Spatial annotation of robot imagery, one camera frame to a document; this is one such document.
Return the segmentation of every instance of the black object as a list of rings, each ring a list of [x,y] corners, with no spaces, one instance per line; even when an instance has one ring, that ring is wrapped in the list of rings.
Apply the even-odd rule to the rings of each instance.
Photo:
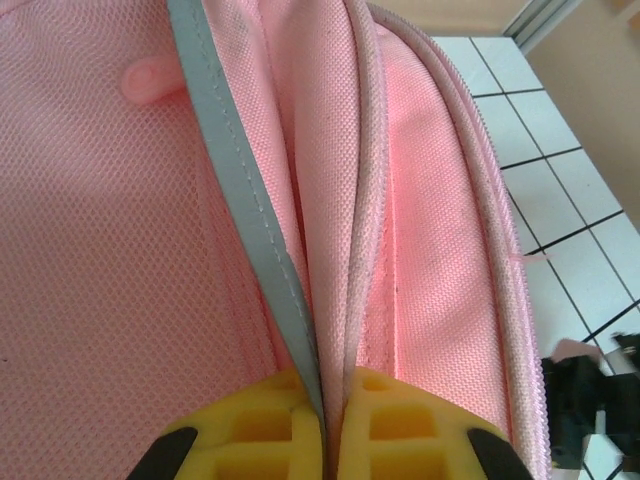
[[[606,433],[630,458],[640,457],[640,378],[635,373],[607,377]]]
[[[173,480],[197,436],[198,430],[184,427],[159,437],[127,480]]]
[[[623,355],[640,370],[640,335],[617,334],[613,339],[620,345]]]
[[[487,480],[533,480],[509,442],[481,428],[467,431]]]
[[[551,458],[556,468],[580,469],[584,437],[595,433],[605,375],[589,356],[542,360]]]
[[[627,456],[622,457],[622,464],[620,465],[620,471],[626,473],[626,478],[640,479],[640,456]]]

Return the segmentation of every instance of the stitching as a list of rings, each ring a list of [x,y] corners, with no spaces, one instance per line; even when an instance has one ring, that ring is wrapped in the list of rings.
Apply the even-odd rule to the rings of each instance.
[[[214,74],[212,67],[211,67],[211,62],[209,61],[209,59],[207,58],[205,49],[204,49],[204,40],[202,39],[202,35],[200,34],[200,28],[202,27],[202,25],[200,24],[198,18],[196,17],[196,10],[195,7],[193,6],[193,3],[190,3],[191,6],[191,17],[193,19],[193,23],[195,26],[195,30],[196,30],[196,35],[198,36],[198,40],[200,41],[200,53],[202,54],[202,58],[204,59],[204,61],[207,64],[207,70],[209,71],[209,79],[211,80],[212,84],[213,84],[213,89],[215,91],[215,96],[216,99],[218,100],[218,103],[220,104],[220,106],[222,107],[222,113],[225,117],[225,123],[227,125],[227,129],[229,130],[229,133],[231,134],[231,138],[233,139],[233,143],[235,145],[235,150],[236,150],[236,154],[238,155],[238,159],[240,160],[240,163],[242,165],[242,168],[244,169],[245,175],[247,176],[247,181],[249,182],[249,186],[251,187],[251,191],[253,192],[253,199],[258,207],[258,211],[260,212],[260,218],[262,219],[262,223],[265,227],[265,229],[267,230],[267,233],[269,235],[269,242],[271,243],[271,247],[273,248],[273,252],[276,255],[276,258],[278,260],[278,264],[280,265],[280,271],[282,272],[282,276],[284,277],[285,281],[287,282],[287,285],[289,286],[289,293],[291,294],[291,298],[293,299],[294,304],[296,305],[296,308],[298,310],[298,315],[300,316],[300,318],[304,319],[304,315],[302,313],[302,307],[300,305],[300,302],[298,301],[298,299],[296,298],[295,292],[293,291],[293,285],[291,284],[291,279],[289,278],[289,276],[287,275],[287,272],[284,268],[284,265],[282,263],[282,257],[280,256],[280,252],[278,252],[278,247],[276,247],[275,241],[274,241],[274,234],[271,231],[271,229],[269,228],[269,222],[267,220],[267,217],[264,213],[264,207],[263,205],[260,203],[260,200],[258,199],[258,194],[256,192],[255,186],[253,184],[253,178],[251,177],[251,173],[249,172],[248,168],[247,168],[247,164],[246,161],[244,159],[244,155],[242,154],[242,150],[238,144],[238,137],[236,135],[236,132],[233,130],[233,126],[231,125],[231,120],[229,118],[228,115],[228,110],[226,108],[226,105],[224,104],[224,101],[222,100],[222,97],[220,95],[220,93],[218,92],[218,87],[219,87],[219,83],[218,83],[218,77]],[[306,322],[302,322],[303,327],[305,329],[305,333],[307,335],[307,338],[309,339],[309,331],[307,329],[307,323]]]
[[[23,8],[33,1],[34,0],[0,0],[0,17],[8,15],[19,8]]]
[[[394,200],[395,184],[393,180],[393,173],[389,169],[389,186],[390,194],[389,198],[389,215],[391,217],[391,318],[389,320],[389,336],[393,336],[391,344],[393,350],[391,351],[391,374],[394,378],[398,378],[398,232],[396,229],[396,202]]]
[[[201,158],[203,154],[207,155],[207,150],[206,150],[206,147],[204,145],[198,147],[196,149],[196,152],[198,153],[198,158]],[[205,172],[208,172],[208,173],[210,172],[211,174],[215,175],[213,173],[213,168],[211,167],[211,170],[208,170],[206,168],[206,164],[204,164],[203,162],[197,162],[196,165],[195,165],[194,170],[195,170],[196,178],[206,175],[206,173],[205,173],[205,175],[202,175],[202,174],[199,173],[199,171],[202,171],[202,170],[204,170]],[[198,201],[198,205],[203,205],[202,207],[200,207],[200,211],[201,211],[202,217],[203,218],[207,218],[206,226],[204,228],[206,228],[207,230],[213,232],[213,238],[216,238],[216,236],[218,235],[218,231],[220,230],[220,228],[219,228],[220,226],[216,222],[208,221],[209,217],[211,215],[210,211],[213,208],[212,207],[213,201],[212,201],[211,195],[207,194],[206,185],[203,185],[205,183],[205,181],[206,180],[201,180],[200,178],[198,178],[196,180],[197,186],[198,186],[198,188],[196,189],[196,198],[198,199],[197,200]],[[224,222],[225,222],[225,226],[226,226],[226,224],[229,223],[228,218],[225,218]],[[203,226],[205,225],[205,221],[203,221],[203,220],[201,220],[200,223]],[[216,248],[217,251],[220,251],[219,245],[217,245],[217,242],[215,242],[212,247]],[[206,251],[207,259],[209,261],[209,268],[207,269],[207,273],[208,273],[209,277],[213,279],[215,277],[215,275],[212,273],[213,260],[211,258],[211,249],[210,248],[205,248],[205,251]],[[231,290],[231,282],[229,280],[230,274],[229,274],[229,267],[227,265],[227,262],[224,262],[224,261],[221,262],[220,263],[220,268],[222,270],[222,275],[221,276],[223,278],[222,287],[225,289],[225,291],[227,291],[228,293],[231,293],[230,292],[230,290]],[[237,313],[237,307],[236,307],[235,302],[230,302],[230,304],[226,304],[226,305],[227,305],[226,308],[229,309],[229,312],[230,312],[230,315],[232,316],[232,318],[235,318],[235,315]],[[249,359],[249,352],[248,352],[248,349],[247,349],[247,345],[246,345],[244,336],[241,335],[240,337],[241,338],[238,339],[238,344],[239,344],[239,349],[241,351],[242,357],[245,359],[244,367],[245,367],[245,370],[246,370],[246,374],[250,378],[253,378],[254,368],[253,368],[253,365],[251,364],[251,362],[248,360]]]
[[[383,348],[383,360],[382,360],[382,365],[383,365],[383,371],[387,374],[387,375],[392,375],[394,372],[390,371],[391,370],[391,348],[392,347],[392,342],[393,340],[390,338],[392,336],[392,331],[393,331],[393,327],[392,327],[392,321],[389,319],[389,253],[387,252],[387,248],[389,246],[389,240],[387,238],[387,234],[389,233],[389,227],[383,227],[382,230],[382,255],[384,256],[384,260],[383,260],[383,270],[384,270],[384,276],[383,276],[383,281],[382,281],[382,289],[383,289],[383,295],[385,297],[385,302],[384,302],[384,307],[383,307],[383,312],[382,312],[382,321],[384,322],[383,325],[383,331],[385,331],[385,336],[384,336],[384,348]]]

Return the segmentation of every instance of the pink mesh fabric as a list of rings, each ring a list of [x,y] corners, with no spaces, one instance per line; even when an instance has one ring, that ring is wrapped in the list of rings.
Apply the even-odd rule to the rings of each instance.
[[[357,359],[545,478],[513,227],[450,66],[360,1],[205,7],[312,303],[333,449]],[[0,478],[123,478],[167,423],[290,365],[185,91],[121,91],[171,55],[159,0],[0,0]]]
[[[183,91],[163,2],[0,17],[0,478],[121,478],[179,416],[276,372],[259,288]]]

